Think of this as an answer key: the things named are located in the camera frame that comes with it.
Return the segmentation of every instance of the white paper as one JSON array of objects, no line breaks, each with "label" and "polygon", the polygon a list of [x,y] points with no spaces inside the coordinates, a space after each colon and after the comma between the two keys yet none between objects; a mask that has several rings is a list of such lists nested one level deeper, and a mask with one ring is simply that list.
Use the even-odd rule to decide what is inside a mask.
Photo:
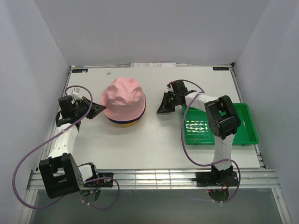
[{"label": "white paper", "polygon": [[177,63],[175,62],[147,62],[147,63],[131,63],[131,68],[137,67],[176,67]]}]

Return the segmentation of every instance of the hat brim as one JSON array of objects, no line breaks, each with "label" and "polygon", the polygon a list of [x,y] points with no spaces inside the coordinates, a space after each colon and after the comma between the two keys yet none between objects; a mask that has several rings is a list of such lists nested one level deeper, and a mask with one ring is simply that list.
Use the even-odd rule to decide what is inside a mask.
[{"label": "hat brim", "polygon": [[[107,92],[107,89],[105,89],[102,92],[101,99],[100,99],[100,104],[104,105],[104,106],[106,106],[106,101],[107,101],[106,92]],[[143,105],[141,107],[137,108],[136,110],[134,110],[132,113],[124,114],[119,111],[115,111],[111,108],[107,108],[107,107],[103,112],[106,115],[106,117],[108,117],[111,120],[117,120],[117,121],[135,120],[142,115],[142,113],[144,112],[144,109],[145,109],[145,101],[146,101],[145,95],[143,94],[142,97],[143,97]]]}]

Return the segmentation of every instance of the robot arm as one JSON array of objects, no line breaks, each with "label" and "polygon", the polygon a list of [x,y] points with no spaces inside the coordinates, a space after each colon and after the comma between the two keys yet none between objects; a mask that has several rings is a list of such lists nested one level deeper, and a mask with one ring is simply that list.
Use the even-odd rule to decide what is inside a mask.
[{"label": "robot arm", "polygon": [[90,102],[79,96],[79,89],[75,88],[71,96],[61,97],[59,105],[61,111],[56,116],[56,126],[59,132],[64,132],[57,139],[47,159],[40,161],[39,169],[49,198],[64,196],[83,189],[84,182],[98,178],[97,169],[93,163],[77,166],[73,156],[75,139],[79,133],[80,122],[65,130],[69,124],[80,119],[92,104],[87,115],[93,119],[106,107]]},{"label": "robot arm", "polygon": [[[168,87],[173,91],[164,93],[162,103],[157,113],[169,113],[175,111],[177,105],[189,105],[198,94],[196,91],[188,91],[183,81],[171,82]],[[192,107],[206,112],[211,132],[215,136],[215,153],[213,162],[230,159],[232,144],[241,125],[240,118],[228,96],[211,97],[200,94],[195,99]],[[215,182],[224,182],[233,172],[231,161],[224,161],[212,166]]]},{"label": "robot arm", "polygon": [[[196,94],[193,92],[185,97],[186,105],[190,104]],[[230,98],[228,96],[217,98],[200,94],[193,102],[192,107],[207,113],[209,127],[215,136],[213,162],[231,159],[233,140],[237,128],[240,126],[240,119]],[[225,115],[221,116],[220,111],[225,112]],[[232,162],[224,161],[214,166],[219,171],[227,170],[232,166]]]}]

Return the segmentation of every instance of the small object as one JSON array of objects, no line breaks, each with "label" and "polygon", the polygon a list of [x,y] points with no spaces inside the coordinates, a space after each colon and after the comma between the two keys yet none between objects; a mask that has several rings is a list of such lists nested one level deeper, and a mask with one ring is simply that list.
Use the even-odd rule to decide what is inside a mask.
[{"label": "small object", "polygon": [[229,71],[229,67],[213,67],[214,71]]},{"label": "small object", "polygon": [[90,192],[86,190],[82,190],[80,192],[81,199],[84,202],[95,202],[100,197],[101,191],[91,190]]},{"label": "small object", "polygon": [[71,72],[72,73],[82,73],[82,72],[87,72],[88,69],[73,69]]},{"label": "small object", "polygon": [[91,191],[89,191],[86,195],[84,195],[84,197],[87,197],[87,196],[89,196],[90,194],[92,194],[93,193],[93,191],[91,190]]},{"label": "small object", "polygon": [[131,124],[145,111],[145,95],[133,78],[117,78],[102,93],[104,114],[116,124]]},{"label": "small object", "polygon": [[75,94],[79,94],[79,93],[80,93],[80,89],[77,88],[77,87],[75,87],[75,88],[73,89],[73,92],[74,92]]}]

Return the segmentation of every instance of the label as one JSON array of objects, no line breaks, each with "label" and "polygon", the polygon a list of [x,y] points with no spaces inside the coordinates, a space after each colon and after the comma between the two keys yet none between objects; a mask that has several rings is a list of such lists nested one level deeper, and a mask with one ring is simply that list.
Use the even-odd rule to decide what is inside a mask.
[{"label": "label", "polygon": [[229,67],[213,67],[214,71],[229,71]]},{"label": "label", "polygon": [[157,68],[157,67],[176,67],[176,66],[177,63],[174,62],[131,63],[131,68],[137,68],[137,67]]},{"label": "label", "polygon": [[87,72],[88,69],[73,69],[71,72],[72,73],[82,73],[82,72]]}]

